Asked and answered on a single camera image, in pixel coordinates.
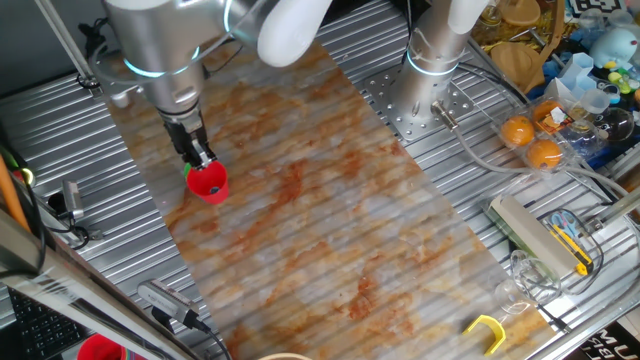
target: orange cable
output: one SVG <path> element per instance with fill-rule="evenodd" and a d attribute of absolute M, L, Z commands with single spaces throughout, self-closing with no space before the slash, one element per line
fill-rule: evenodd
<path fill-rule="evenodd" d="M 20 200 L 18 200 L 16 188 L 13 186 L 11 175 L 9 175 L 9 170 L 7 169 L 7 165 L 4 163 L 2 156 L 0 156 L 0 190 L 2 190 L 4 199 L 7 202 L 7 207 L 9 208 L 9 213 L 13 219 L 25 230 L 31 232 L 31 229 L 29 229 L 29 223 L 27 223 L 27 218 L 24 216 L 24 212 L 22 211 L 22 206 L 20 206 Z"/>

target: scissors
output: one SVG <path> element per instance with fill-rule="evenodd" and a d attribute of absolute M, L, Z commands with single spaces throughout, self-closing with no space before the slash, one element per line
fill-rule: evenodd
<path fill-rule="evenodd" d="M 576 228 L 578 220 L 568 211 L 560 210 L 551 215 L 551 223 L 567 233 L 573 240 L 578 240 L 580 232 Z"/>

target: yellow clamp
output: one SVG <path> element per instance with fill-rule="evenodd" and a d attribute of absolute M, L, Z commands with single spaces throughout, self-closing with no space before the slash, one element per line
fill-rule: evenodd
<path fill-rule="evenodd" d="M 504 328 L 502 327 L 502 324 L 498 322 L 498 320 L 492 318 L 491 316 L 480 315 L 462 332 L 462 335 L 468 334 L 478 323 L 487 325 L 496 336 L 496 340 L 493 342 L 493 345 L 491 345 L 491 347 L 489 347 L 489 349 L 484 353 L 484 356 L 489 356 L 496 352 L 496 350 L 498 350 L 500 344 L 502 344 L 502 342 L 504 342 L 504 340 L 507 338 L 507 334 L 504 332 Z"/>

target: sticker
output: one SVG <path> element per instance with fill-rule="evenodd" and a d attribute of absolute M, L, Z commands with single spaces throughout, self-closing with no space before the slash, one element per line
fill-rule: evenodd
<path fill-rule="evenodd" d="M 561 108 L 556 107 L 547 116 L 538 120 L 536 125 L 549 135 L 562 130 L 568 125 L 573 124 L 574 120 L 567 115 Z"/>

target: glass cup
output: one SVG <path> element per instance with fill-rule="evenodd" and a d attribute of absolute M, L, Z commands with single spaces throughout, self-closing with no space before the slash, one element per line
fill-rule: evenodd
<path fill-rule="evenodd" d="M 494 296 L 509 314 L 520 314 L 530 305 L 547 304 L 562 293 L 560 277 L 536 258 L 516 250 L 511 254 L 511 278 L 501 282 Z"/>

